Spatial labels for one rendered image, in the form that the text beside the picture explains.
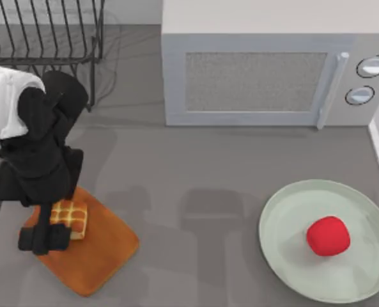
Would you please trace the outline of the pale green plate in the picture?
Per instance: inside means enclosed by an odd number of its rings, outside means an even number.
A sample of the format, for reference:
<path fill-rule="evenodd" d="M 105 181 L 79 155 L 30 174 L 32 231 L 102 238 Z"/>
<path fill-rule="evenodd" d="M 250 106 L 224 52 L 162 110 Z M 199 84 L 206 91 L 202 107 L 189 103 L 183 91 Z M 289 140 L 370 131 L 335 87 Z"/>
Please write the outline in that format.
<path fill-rule="evenodd" d="M 307 242 L 322 218 L 342 222 L 350 244 L 320 256 Z M 379 208 L 358 190 L 331 180 L 284 186 L 265 204 L 258 223 L 262 253 L 274 273 L 314 301 L 356 303 L 379 292 Z"/>

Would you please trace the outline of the microwave door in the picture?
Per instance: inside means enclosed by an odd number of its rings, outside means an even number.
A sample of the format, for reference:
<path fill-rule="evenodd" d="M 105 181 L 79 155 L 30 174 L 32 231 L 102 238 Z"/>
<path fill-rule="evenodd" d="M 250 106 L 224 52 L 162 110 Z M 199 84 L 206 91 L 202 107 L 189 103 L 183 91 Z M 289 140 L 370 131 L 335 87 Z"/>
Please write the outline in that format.
<path fill-rule="evenodd" d="M 315 126 L 352 38 L 330 34 L 162 36 L 169 126 Z"/>

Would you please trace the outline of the pale microwave oven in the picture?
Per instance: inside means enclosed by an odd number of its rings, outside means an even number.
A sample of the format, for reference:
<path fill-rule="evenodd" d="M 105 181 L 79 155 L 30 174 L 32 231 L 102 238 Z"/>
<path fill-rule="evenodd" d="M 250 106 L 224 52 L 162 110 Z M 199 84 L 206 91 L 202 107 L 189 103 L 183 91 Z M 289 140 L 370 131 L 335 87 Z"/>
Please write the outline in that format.
<path fill-rule="evenodd" d="M 164 0 L 162 36 L 170 34 L 330 34 L 352 38 L 350 57 L 325 127 L 366 126 L 379 106 L 379 76 L 361 78 L 357 65 L 379 55 L 379 0 Z M 367 104 L 345 95 L 370 86 Z"/>

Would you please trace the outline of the red apple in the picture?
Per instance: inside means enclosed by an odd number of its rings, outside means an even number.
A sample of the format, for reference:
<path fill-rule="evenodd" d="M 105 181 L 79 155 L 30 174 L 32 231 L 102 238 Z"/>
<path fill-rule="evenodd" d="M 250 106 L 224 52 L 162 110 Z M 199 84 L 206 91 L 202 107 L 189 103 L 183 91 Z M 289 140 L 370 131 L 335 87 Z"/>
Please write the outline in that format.
<path fill-rule="evenodd" d="M 307 229 L 306 242 L 314 254 L 327 257 L 344 253 L 351 245 L 351 237 L 340 218 L 326 216 Z"/>

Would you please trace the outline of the small microwave knob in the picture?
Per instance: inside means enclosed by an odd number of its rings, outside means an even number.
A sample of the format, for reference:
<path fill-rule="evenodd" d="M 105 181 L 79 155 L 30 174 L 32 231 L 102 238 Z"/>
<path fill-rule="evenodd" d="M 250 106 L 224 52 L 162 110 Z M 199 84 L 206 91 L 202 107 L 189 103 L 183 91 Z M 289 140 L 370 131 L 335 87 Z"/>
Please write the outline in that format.
<path fill-rule="evenodd" d="M 346 103 L 352 106 L 367 104 L 375 95 L 375 90 L 370 86 L 353 88 L 345 95 Z"/>

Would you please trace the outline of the wooden cutting board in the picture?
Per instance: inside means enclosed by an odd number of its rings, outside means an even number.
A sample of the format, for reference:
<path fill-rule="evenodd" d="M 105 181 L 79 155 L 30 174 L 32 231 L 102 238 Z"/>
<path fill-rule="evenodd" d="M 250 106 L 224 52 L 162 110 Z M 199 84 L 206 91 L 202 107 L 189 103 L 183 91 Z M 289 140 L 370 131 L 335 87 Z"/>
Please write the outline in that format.
<path fill-rule="evenodd" d="M 134 255 L 139 238 L 82 187 L 76 188 L 73 200 L 88 207 L 85 238 L 72 240 L 65 251 L 51 251 L 38 259 L 69 289 L 89 297 Z"/>

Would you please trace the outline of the large microwave knob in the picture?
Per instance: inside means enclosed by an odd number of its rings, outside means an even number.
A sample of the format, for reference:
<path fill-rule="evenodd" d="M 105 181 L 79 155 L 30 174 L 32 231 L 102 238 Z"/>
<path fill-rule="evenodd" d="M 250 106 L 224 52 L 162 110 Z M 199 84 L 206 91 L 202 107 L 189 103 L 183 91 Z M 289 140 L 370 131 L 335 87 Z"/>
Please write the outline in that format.
<path fill-rule="evenodd" d="M 374 78 L 379 76 L 379 55 L 363 59 L 356 68 L 357 75 L 361 78 Z"/>

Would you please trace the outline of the golden bread loaf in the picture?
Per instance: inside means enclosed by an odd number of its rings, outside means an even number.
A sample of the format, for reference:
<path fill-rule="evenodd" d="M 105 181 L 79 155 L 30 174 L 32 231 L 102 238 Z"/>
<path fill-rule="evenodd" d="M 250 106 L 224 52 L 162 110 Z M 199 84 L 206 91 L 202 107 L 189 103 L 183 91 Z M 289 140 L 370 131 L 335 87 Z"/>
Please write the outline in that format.
<path fill-rule="evenodd" d="M 82 240 L 88 223 L 88 206 L 82 201 L 59 201 L 52 206 L 50 223 L 64 224 L 71 229 L 71 240 Z"/>

